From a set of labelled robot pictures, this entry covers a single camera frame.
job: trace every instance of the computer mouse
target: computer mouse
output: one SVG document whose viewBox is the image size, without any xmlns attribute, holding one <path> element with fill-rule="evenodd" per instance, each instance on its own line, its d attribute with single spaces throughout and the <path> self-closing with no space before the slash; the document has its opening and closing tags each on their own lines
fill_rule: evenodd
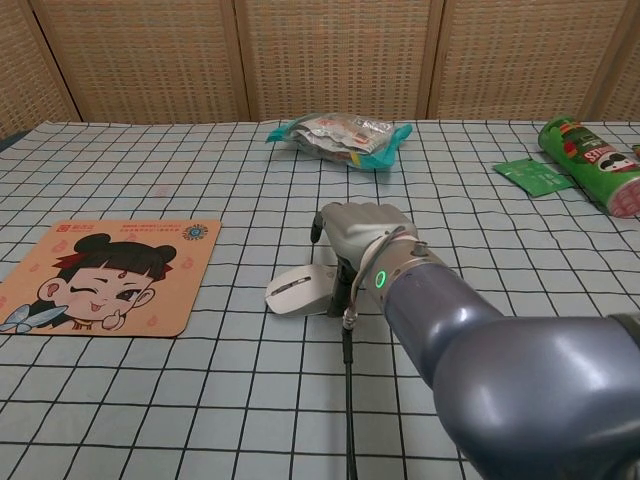
<svg viewBox="0 0 640 480">
<path fill-rule="evenodd" d="M 265 300 L 278 315 L 313 315 L 329 308 L 335 267 L 303 265 L 283 273 L 267 285 Z"/>
</svg>

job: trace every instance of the cartoon character face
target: cartoon character face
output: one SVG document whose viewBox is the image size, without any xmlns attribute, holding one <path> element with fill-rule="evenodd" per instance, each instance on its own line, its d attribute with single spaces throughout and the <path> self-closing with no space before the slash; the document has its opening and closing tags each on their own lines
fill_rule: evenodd
<svg viewBox="0 0 640 480">
<path fill-rule="evenodd" d="M 635 170 L 638 164 L 621 153 L 611 152 L 598 160 L 598 167 L 603 172 L 626 172 Z"/>
<path fill-rule="evenodd" d="M 138 273 L 112 268 L 81 268 L 69 280 L 51 278 L 38 290 L 41 300 L 66 305 L 65 312 L 79 320 L 104 320 L 125 315 L 132 308 L 145 305 L 155 295 L 149 288 L 153 279 Z"/>
</svg>

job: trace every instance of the woven wall panel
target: woven wall panel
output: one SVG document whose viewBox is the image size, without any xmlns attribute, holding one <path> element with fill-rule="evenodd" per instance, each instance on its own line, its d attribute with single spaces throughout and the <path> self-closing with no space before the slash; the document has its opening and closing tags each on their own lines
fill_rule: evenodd
<svg viewBox="0 0 640 480">
<path fill-rule="evenodd" d="M 431 3 L 237 0 L 252 116 L 415 118 Z"/>
<path fill-rule="evenodd" d="M 626 3 L 450 0 L 429 116 L 580 115 Z"/>
<path fill-rule="evenodd" d="M 45 120 L 77 120 L 19 2 L 0 0 L 0 138 Z"/>
<path fill-rule="evenodd" d="M 640 120 L 640 33 L 637 25 L 633 36 L 635 45 L 605 106 L 605 120 Z"/>
<path fill-rule="evenodd" d="M 88 121 L 248 119 L 229 0 L 34 0 Z M 231 29 L 233 42 L 228 44 Z"/>
</svg>

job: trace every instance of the grid tablecloth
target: grid tablecloth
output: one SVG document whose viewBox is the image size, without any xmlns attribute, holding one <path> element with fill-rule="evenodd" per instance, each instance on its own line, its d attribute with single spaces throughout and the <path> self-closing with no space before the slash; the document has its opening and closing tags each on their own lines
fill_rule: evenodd
<svg viewBox="0 0 640 480">
<path fill-rule="evenodd" d="M 339 479 L 345 476 L 340 322 L 278 318 L 266 283 L 335 264 L 314 212 L 396 205 L 434 252 L 505 314 L 640 305 L 640 222 L 579 189 L 530 199 L 492 170 L 537 153 L 532 122 L 417 122 L 387 172 L 266 144 L 278 122 L 45 123 L 0 152 L 0 279 L 68 218 L 221 218 L 176 339 L 0 336 L 0 478 Z M 640 124 L 590 124 L 622 151 Z M 354 333 L 363 479 L 477 480 L 433 398 L 366 295 Z"/>
</svg>

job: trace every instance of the black cable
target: black cable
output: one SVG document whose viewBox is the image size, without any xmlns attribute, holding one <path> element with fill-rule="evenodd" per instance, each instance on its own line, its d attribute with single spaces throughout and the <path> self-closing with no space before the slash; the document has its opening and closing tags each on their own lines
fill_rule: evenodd
<svg viewBox="0 0 640 480">
<path fill-rule="evenodd" d="M 346 414 L 347 414 L 347 480 L 358 480 L 358 468 L 356 465 L 355 435 L 353 429 L 353 376 L 351 365 L 353 364 L 353 343 L 351 330 L 342 329 L 342 360 L 344 362 L 345 390 L 346 390 Z"/>
</svg>

